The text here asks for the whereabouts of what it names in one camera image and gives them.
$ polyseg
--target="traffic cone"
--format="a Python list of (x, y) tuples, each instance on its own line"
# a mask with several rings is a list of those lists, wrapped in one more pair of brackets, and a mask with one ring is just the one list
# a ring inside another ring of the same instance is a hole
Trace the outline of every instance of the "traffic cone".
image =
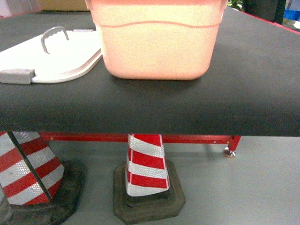
[(161, 135), (129, 135), (126, 190), (132, 197), (157, 194), (170, 187)]
[(136, 224), (179, 215), (185, 197), (162, 136), (132, 134), (128, 145), (127, 162), (114, 171), (115, 216)]
[[(0, 132), (0, 184), (13, 210), (10, 225), (59, 224), (67, 219), (74, 206), (62, 207), (61, 194), (66, 194), (68, 179), (81, 174), (72, 163), (64, 166), (37, 132)], [(82, 181), (72, 183), (77, 198)], [(70, 198), (74, 196), (64, 197), (67, 202)]]

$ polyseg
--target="cardboard box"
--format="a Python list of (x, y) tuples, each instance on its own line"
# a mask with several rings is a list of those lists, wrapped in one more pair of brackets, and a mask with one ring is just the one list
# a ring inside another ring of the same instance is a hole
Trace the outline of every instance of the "cardboard box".
[(45, 11), (89, 11), (85, 0), (39, 0)]

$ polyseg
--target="red metal frame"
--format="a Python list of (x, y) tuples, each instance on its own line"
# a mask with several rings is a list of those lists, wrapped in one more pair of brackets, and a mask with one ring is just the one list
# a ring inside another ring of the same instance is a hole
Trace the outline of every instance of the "red metal frame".
[[(128, 134), (96, 134), (96, 133), (60, 133), (40, 132), (46, 141), (82, 141), (82, 142), (127, 142)], [(214, 135), (162, 135), (164, 143), (192, 144), (228, 144), (230, 151), (235, 151), (240, 136)]]

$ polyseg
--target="gray clip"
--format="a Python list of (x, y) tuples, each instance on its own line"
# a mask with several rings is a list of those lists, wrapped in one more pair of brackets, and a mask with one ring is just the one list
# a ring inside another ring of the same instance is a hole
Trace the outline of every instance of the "gray clip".
[(31, 84), (31, 79), (34, 76), (34, 69), (0, 70), (1, 83)]

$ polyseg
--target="lid handle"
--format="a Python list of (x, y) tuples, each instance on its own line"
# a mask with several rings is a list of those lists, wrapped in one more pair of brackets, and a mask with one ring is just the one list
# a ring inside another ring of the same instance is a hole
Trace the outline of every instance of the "lid handle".
[(67, 39), (67, 41), (68, 41), (68, 40), (69, 40), (69, 36), (68, 36), (67, 31), (66, 31), (66, 29), (65, 29), (64, 27), (52, 27), (52, 28), (50, 28), (49, 30), (46, 30), (46, 31), (42, 34), (42, 37), (41, 37), (41, 44), (42, 44), (42, 47), (43, 47), (43, 50), (44, 50), (45, 53), (50, 54), (50, 53), (48, 52), (48, 50), (47, 50), (46, 45), (45, 45), (45, 40), (46, 40), (48, 37), (52, 36), (53, 34), (56, 34), (56, 33), (60, 32), (60, 31), (63, 31), (63, 32), (64, 32), (64, 34), (65, 34), (65, 36), (66, 36), (66, 39)]

